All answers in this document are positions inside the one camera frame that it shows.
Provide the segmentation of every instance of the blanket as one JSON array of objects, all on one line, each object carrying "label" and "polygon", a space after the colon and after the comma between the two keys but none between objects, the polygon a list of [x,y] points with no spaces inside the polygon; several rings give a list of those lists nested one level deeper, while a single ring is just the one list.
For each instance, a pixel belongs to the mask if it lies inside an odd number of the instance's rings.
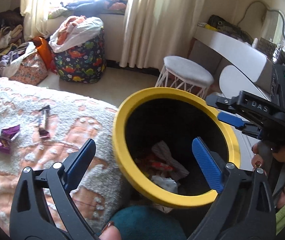
[{"label": "blanket", "polygon": [[[42,141],[37,116],[46,105],[51,107],[51,138]],[[0,226],[7,234],[12,198],[23,168],[49,168],[79,150],[88,138],[96,142],[96,156],[70,195],[92,229],[102,230],[121,207],[121,199],[125,199],[121,192],[127,185],[112,152],[111,130],[116,111],[116,107],[92,98],[0,78],[0,131],[20,124],[11,154],[0,153]],[[57,227],[64,229],[49,189],[44,193]]]}]

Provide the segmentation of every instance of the shiny foil wrapper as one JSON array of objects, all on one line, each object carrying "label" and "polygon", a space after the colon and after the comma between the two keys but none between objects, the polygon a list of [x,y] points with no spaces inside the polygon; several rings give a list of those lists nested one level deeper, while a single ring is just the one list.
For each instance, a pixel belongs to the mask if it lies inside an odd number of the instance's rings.
[{"label": "shiny foil wrapper", "polygon": [[49,139],[50,133],[47,131],[48,129],[48,117],[49,117],[50,106],[45,106],[44,108],[39,110],[39,136],[41,139]]},{"label": "shiny foil wrapper", "polygon": [[20,131],[20,124],[1,130],[0,152],[9,154],[11,139]]}]

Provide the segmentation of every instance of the cream curtain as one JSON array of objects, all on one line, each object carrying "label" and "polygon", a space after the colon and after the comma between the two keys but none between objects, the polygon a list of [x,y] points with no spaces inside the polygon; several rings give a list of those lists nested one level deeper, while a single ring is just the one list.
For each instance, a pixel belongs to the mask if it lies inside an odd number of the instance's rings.
[{"label": "cream curtain", "polygon": [[20,13],[25,17],[24,37],[28,39],[36,36],[47,38],[46,30],[49,12],[48,0],[20,0]]},{"label": "cream curtain", "polygon": [[163,66],[168,55],[186,57],[205,0],[129,0],[121,67]]}]

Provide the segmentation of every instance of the silver screw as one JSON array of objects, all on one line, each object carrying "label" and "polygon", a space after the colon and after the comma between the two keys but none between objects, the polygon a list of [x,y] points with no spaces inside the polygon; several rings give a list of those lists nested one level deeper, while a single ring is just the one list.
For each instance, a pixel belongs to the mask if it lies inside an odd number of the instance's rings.
[{"label": "silver screw", "polygon": [[229,168],[230,170],[235,168],[235,164],[233,163],[226,163],[226,167]]},{"label": "silver screw", "polygon": [[60,169],[62,164],[61,163],[54,163],[52,166],[53,166],[54,169]]},{"label": "silver screw", "polygon": [[24,172],[24,173],[28,173],[30,170],[31,170],[30,167],[26,167],[26,168],[23,169],[23,172]]},{"label": "silver screw", "polygon": [[264,170],[263,170],[262,168],[257,168],[257,172],[258,172],[259,174],[263,174],[263,173],[264,173]]}]

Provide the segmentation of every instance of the floor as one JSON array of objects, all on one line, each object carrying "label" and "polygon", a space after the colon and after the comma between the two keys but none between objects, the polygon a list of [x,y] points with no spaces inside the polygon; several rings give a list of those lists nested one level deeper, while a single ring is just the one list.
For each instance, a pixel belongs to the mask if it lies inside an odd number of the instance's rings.
[{"label": "floor", "polygon": [[50,72],[38,86],[95,98],[119,107],[132,93],[154,87],[157,79],[158,77],[148,74],[108,67],[96,84],[63,81]]}]

